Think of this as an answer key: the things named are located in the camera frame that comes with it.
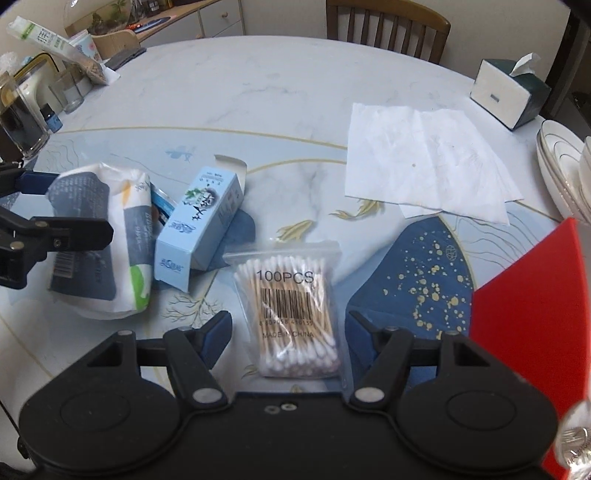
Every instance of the marble table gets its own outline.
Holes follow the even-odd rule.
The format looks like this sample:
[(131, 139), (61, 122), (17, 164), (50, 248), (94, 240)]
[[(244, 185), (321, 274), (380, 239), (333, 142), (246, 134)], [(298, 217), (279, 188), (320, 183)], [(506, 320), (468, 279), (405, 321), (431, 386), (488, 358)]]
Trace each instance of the marble table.
[[(254, 219), (258, 239), (340, 242), (343, 257), (334, 278), (339, 324), (350, 304), (381, 312), (376, 323), (401, 323), (427, 338), (446, 329), (468, 333), (471, 292), (525, 254), (560, 218), (535, 159), (540, 121), (509, 132), (469, 99), (471, 79), (425, 61), (326, 40), (229, 37), (153, 47), (119, 72), (114, 85), (96, 88), (78, 110), (62, 116), (63, 129), (35, 169), (61, 172), (96, 161), (139, 167), (178, 199), (215, 154), (244, 160), (249, 174), (242, 208)], [(354, 102), (465, 111), (525, 196), (508, 207), (511, 225), (447, 214), (413, 223), (396, 205), (345, 197)], [(23, 195), (9, 205), (21, 215), (51, 214), (43, 198)], [(158, 286), (146, 312), (117, 322), (65, 310), (47, 291), (50, 272), (49, 259), (34, 268), (23, 291), (0, 289), (0, 398), (13, 415), (110, 333), (132, 328), (140, 338), (160, 336), (177, 326), (200, 326), (222, 308), (232, 313), (235, 332), (214, 374), (230, 392), (352, 384), (346, 358), (343, 384), (257, 376), (228, 269), (197, 277), (188, 297)], [(363, 303), (367, 298), (371, 305)], [(384, 313), (392, 302), (403, 306), (398, 316)], [(170, 387), (158, 369), (142, 374)], [(16, 435), (3, 415), (0, 432), (0, 459), (30, 466), (16, 451)]]

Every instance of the tissue pack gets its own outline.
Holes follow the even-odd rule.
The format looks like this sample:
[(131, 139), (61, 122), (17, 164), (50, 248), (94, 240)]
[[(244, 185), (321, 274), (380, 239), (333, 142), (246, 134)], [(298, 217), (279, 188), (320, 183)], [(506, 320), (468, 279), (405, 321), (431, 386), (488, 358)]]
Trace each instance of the tissue pack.
[(482, 60), (470, 92), (472, 100), (510, 130), (533, 120), (551, 90), (533, 73), (510, 76), (515, 65), (513, 60)]

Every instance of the white cabinet door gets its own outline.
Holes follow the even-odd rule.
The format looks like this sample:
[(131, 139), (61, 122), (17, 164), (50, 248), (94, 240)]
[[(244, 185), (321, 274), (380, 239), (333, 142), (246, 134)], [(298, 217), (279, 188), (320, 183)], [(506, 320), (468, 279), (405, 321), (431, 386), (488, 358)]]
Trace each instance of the white cabinet door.
[(164, 27), (159, 32), (146, 38), (141, 45), (148, 48), (156, 45), (164, 45), (165, 43), (195, 40), (196, 38), (202, 37), (203, 31), (201, 30), (199, 12), (197, 11), (177, 20), (168, 27)]
[(244, 35), (244, 30), (242, 29), (242, 22), (236, 22), (231, 27), (228, 27), (225, 30), (222, 30), (220, 33), (216, 35), (216, 38), (219, 37), (237, 37), (239, 35)]
[(206, 37), (215, 37), (241, 20), (238, 0), (220, 0), (202, 8), (199, 13)]

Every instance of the glass cup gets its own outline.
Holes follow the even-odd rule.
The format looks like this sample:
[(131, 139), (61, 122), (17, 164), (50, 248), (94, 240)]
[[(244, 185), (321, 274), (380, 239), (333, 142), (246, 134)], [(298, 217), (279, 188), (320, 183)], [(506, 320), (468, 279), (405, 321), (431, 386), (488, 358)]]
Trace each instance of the glass cup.
[(14, 78), (7, 72), (0, 75), (0, 127), (25, 161), (35, 157), (49, 139), (47, 127), (33, 113)]
[(58, 73), (49, 89), (60, 101), (65, 113), (73, 112), (84, 102), (84, 97), (80, 94), (78, 85), (76, 85), (76, 81), (69, 69)]

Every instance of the wooden chair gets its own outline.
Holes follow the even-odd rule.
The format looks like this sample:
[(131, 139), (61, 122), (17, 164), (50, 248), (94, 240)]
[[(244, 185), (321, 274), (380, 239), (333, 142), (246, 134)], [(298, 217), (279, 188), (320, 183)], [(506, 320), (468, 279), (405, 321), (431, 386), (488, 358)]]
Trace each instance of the wooden chair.
[(339, 39), (339, 7), (350, 8), (349, 27), (347, 30), (347, 41), (353, 41), (355, 31), (355, 9), (363, 9), (363, 27), (361, 31), (361, 43), (369, 45), (369, 17), (372, 12), (379, 14), (378, 26), (375, 34), (374, 47), (380, 47), (382, 44), (382, 35), (384, 33), (384, 16), (393, 15), (392, 31), (388, 41), (388, 50), (394, 50), (396, 43), (396, 34), (400, 19), (406, 19), (406, 32), (400, 48), (400, 53), (408, 55), (408, 46), (411, 39), (413, 24), (418, 24), (420, 30), (418, 33), (417, 46), (414, 51), (414, 57), (420, 58), (423, 52), (427, 27), (435, 30), (433, 45), (428, 60), (432, 63), (439, 63), (451, 24), (445, 17), (436, 11), (422, 5), (411, 2), (410, 0), (326, 0), (326, 30), (330, 40)]
[(139, 40), (131, 30), (119, 30), (107, 35), (92, 35), (96, 49), (103, 60), (111, 58), (126, 48), (139, 48)]

